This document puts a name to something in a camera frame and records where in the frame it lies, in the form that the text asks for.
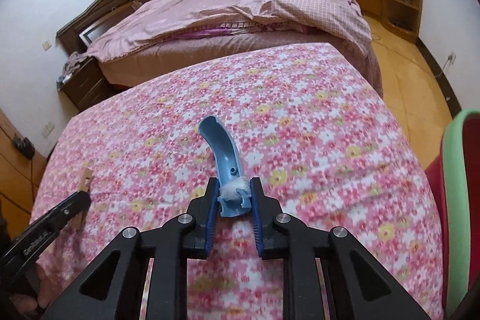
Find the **white cotton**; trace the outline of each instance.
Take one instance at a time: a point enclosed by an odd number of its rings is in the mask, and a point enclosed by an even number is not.
[[[251,196],[250,181],[246,176],[241,176],[233,181],[228,182],[225,186],[220,187],[220,197],[225,200],[242,200],[242,196],[237,192],[237,189],[245,191],[248,196]]]

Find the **blue plastic piece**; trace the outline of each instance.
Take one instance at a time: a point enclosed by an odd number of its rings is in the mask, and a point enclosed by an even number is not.
[[[204,118],[198,126],[198,133],[213,151],[220,187],[243,176],[237,145],[217,117],[210,115]],[[218,197],[222,217],[237,217],[251,210],[250,195],[240,189],[237,189],[237,193],[241,196],[240,199]]]

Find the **floral bed sheet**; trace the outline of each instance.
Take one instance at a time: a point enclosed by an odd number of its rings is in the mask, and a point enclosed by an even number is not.
[[[246,176],[307,225],[345,226],[433,320],[442,311],[441,226],[428,181],[377,93],[327,43],[242,53],[160,76],[73,118],[32,219],[94,172],[83,231],[39,260],[63,287],[126,226],[156,228],[215,176],[198,134],[222,119]],[[281,319],[281,261],[258,258],[250,216],[220,219],[207,261],[189,261],[191,319]]]

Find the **electrical outlet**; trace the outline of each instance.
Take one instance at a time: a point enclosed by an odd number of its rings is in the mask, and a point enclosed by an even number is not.
[[[50,136],[50,133],[52,133],[53,129],[55,129],[55,124],[51,121],[49,121],[48,124],[45,125],[45,127],[42,130],[42,136],[45,139],[48,139]]]
[[[451,65],[455,63],[455,60],[457,59],[457,55],[455,55],[455,52],[450,53],[448,55],[448,61],[450,62]]]
[[[43,46],[44,51],[46,52],[46,51],[48,51],[48,50],[52,47],[52,44],[50,43],[50,41],[45,41],[45,42],[42,44],[42,46]]]
[[[55,124],[50,121],[48,124],[45,125],[45,128],[47,128],[51,132],[55,129]]]
[[[52,133],[52,131],[49,130],[47,127],[44,127],[44,128],[43,128],[42,136],[43,136],[45,139],[48,139],[48,138],[49,138],[50,133]]]

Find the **wooden nightstand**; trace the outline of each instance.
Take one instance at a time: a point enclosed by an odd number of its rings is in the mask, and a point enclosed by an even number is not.
[[[107,82],[97,60],[88,59],[60,88],[81,112],[115,94]]]

